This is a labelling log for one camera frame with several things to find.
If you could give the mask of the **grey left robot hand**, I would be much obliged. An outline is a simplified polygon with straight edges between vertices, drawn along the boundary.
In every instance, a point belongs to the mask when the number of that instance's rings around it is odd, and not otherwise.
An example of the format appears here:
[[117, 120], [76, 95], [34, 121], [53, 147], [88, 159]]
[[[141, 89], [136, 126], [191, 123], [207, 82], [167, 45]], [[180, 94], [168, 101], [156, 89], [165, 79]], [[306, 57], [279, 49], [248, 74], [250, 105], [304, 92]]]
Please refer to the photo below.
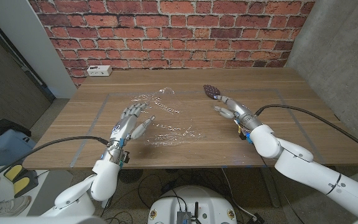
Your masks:
[[155, 119], [155, 116], [151, 116], [138, 127], [135, 126], [141, 112], [145, 110], [147, 106], [147, 102], [135, 103], [123, 110], [120, 120], [115, 127], [113, 127], [111, 132], [110, 142], [112, 147], [123, 147], [126, 145], [126, 142], [137, 139], [145, 133], [145, 130]]

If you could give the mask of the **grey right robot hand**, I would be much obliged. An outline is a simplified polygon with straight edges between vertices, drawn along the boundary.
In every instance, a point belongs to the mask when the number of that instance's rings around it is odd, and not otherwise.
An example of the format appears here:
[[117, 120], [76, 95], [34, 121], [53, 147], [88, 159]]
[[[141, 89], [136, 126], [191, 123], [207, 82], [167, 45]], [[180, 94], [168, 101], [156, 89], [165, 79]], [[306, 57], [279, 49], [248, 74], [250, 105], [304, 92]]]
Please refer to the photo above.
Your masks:
[[215, 106], [214, 110], [218, 111], [221, 116], [227, 119], [236, 120], [240, 127], [253, 130], [258, 126], [263, 125], [256, 115], [240, 102], [222, 95], [216, 95], [213, 96], [213, 98], [222, 101], [227, 106], [227, 108]]

